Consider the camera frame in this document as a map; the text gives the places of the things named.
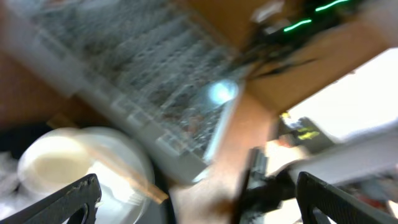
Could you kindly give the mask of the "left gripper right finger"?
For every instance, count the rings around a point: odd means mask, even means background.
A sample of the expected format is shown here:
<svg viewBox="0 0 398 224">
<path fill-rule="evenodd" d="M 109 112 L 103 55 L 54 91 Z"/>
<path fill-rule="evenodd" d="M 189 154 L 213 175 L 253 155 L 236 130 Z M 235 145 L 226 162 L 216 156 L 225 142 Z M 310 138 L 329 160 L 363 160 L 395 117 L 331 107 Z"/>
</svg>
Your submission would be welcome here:
<svg viewBox="0 0 398 224">
<path fill-rule="evenodd" d="M 308 172 L 299 173 L 296 199 L 304 224 L 318 223 L 314 209 L 339 224 L 397 224 L 397 219 Z"/>
</svg>

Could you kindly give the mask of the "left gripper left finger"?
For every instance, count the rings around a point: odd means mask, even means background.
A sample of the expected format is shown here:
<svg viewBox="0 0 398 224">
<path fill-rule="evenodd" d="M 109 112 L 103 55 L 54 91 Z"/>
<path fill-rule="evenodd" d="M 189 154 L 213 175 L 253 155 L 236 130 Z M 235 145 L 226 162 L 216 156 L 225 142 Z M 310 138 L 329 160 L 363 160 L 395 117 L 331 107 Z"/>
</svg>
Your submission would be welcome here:
<svg viewBox="0 0 398 224">
<path fill-rule="evenodd" d="M 1 220 L 1 224 L 94 224 L 101 196 L 97 175 L 88 174 Z"/>
</svg>

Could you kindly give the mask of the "white cup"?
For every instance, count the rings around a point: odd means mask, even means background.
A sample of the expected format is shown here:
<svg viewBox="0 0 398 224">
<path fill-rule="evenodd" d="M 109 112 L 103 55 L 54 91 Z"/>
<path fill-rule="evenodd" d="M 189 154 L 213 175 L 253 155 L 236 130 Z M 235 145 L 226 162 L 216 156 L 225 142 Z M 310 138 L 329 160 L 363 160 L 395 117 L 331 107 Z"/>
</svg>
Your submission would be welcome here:
<svg viewBox="0 0 398 224">
<path fill-rule="evenodd" d="M 92 161 L 77 135 L 77 128 L 59 128 L 36 139 L 22 154 L 17 176 L 22 190 L 42 199 L 84 177 Z"/>
</svg>

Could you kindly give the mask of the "wooden chopstick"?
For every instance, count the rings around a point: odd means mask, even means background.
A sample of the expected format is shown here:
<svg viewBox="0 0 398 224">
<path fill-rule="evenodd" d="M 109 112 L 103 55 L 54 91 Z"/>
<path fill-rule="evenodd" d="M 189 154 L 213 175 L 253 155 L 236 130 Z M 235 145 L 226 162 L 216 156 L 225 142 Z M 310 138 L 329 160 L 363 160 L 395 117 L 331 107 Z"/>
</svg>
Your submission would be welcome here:
<svg viewBox="0 0 398 224">
<path fill-rule="evenodd" d="M 109 152 L 100 151 L 99 149 L 93 149 L 88 146 L 86 146 L 86 151 L 95 160 L 107 166 L 109 170 L 122 176 L 134 190 L 138 190 L 146 198 L 158 204 L 161 204 L 164 200 L 169 198 L 166 193 L 150 183 L 146 178 L 141 176 L 140 173 L 128 166 L 122 159 L 113 156 Z"/>
</svg>

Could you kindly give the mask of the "blue cup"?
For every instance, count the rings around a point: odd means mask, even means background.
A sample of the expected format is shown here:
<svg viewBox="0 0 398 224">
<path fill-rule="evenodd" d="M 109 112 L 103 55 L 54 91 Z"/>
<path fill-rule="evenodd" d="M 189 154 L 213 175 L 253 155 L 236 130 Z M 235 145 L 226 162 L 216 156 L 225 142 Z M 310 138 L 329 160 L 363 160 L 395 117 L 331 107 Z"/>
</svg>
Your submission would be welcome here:
<svg viewBox="0 0 398 224">
<path fill-rule="evenodd" d="M 213 106 L 221 106 L 237 97 L 239 86 L 232 80 L 218 80 L 212 83 L 207 90 L 206 96 Z"/>
</svg>

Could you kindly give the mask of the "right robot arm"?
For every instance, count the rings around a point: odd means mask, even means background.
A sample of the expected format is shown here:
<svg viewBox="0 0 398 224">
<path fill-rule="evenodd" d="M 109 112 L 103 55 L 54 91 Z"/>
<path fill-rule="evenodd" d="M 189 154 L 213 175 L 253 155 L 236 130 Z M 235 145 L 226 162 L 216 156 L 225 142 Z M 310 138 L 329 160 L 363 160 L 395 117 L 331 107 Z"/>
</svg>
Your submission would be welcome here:
<svg viewBox="0 0 398 224">
<path fill-rule="evenodd" d="M 320 62 L 352 66 L 397 44 L 397 1 L 271 1 L 252 15 L 238 65 L 248 80 Z"/>
</svg>

